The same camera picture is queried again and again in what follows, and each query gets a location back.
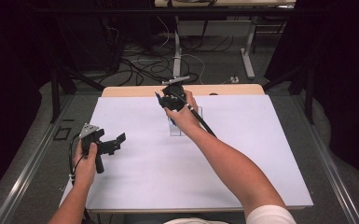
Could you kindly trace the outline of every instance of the table leg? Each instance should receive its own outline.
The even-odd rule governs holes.
[[[248,78],[253,79],[255,78],[255,72],[253,70],[251,59],[249,58],[249,51],[252,47],[252,40],[255,35],[255,26],[257,23],[257,17],[252,18],[251,26],[249,28],[249,33],[246,36],[246,46],[245,49],[241,49],[243,64],[245,65],[246,75]]]
[[[175,31],[175,56],[173,57],[173,77],[180,77],[180,64],[182,60],[179,34]]]

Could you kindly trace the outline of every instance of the white paper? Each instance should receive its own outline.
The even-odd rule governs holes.
[[[196,96],[216,136],[253,160],[289,207],[312,206],[290,146],[267,95]],[[101,97],[90,124],[102,141],[125,133],[115,155],[102,155],[89,210],[236,209],[241,204],[186,136],[170,136],[155,97]],[[71,188],[68,184],[62,199]]]

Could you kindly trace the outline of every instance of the black controller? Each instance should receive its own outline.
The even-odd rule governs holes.
[[[181,82],[170,84],[164,88],[162,92],[164,93],[164,96],[159,98],[159,104],[162,108],[167,107],[170,110],[179,111],[185,105],[185,102],[178,98],[179,96],[184,100],[186,99],[185,90],[183,89]]]
[[[100,137],[104,135],[104,129],[100,129],[97,131],[92,131],[92,133],[88,133],[86,136],[81,137],[81,147],[83,150],[83,155],[89,155],[90,144],[97,144],[98,151],[97,156],[95,157],[95,165],[97,169],[97,173],[101,174],[104,172],[104,165],[101,159],[101,155],[109,154],[109,156],[115,154],[115,151],[120,149],[120,144],[126,140],[126,134],[122,133],[116,140],[101,142]]]

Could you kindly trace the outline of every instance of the forearm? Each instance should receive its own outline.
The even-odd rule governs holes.
[[[88,192],[88,187],[74,186],[50,220],[49,224],[81,223]]]
[[[202,128],[185,131],[199,147],[216,174],[239,199],[245,215],[264,204],[284,203],[264,173],[237,149],[225,144]]]

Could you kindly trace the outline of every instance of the white sleeve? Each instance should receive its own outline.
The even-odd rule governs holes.
[[[284,208],[278,205],[263,205],[253,210],[246,224],[296,224],[292,215]]]

